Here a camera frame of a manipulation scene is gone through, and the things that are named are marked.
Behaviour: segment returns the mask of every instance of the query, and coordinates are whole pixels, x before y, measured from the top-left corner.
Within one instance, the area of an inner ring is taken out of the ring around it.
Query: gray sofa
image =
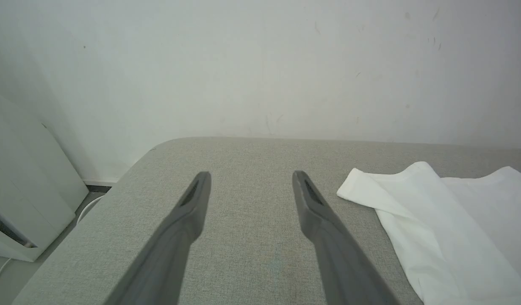
[[[212,173],[204,232],[180,304],[323,304],[313,245],[299,228],[291,174],[305,170],[402,304],[420,304],[374,210],[336,190],[350,170],[393,174],[426,161],[440,176],[521,172],[521,150],[452,145],[189,138],[141,158],[38,269],[14,304],[100,304],[191,179]]]

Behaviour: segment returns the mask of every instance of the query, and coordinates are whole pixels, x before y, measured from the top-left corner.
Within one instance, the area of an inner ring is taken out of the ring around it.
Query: gray floor
[[[76,226],[76,220],[82,209],[96,197],[100,197],[104,193],[90,192],[84,199],[82,204],[76,211],[76,218],[65,228],[63,233],[55,239],[55,241],[40,255],[34,263],[23,261],[11,261],[3,270],[0,276],[0,305],[9,305],[14,301],[23,286],[27,283],[30,277],[36,272],[38,267],[42,265],[46,258],[51,255],[55,248],[65,239],[71,230]],[[7,261],[7,258],[0,257],[0,268]]]

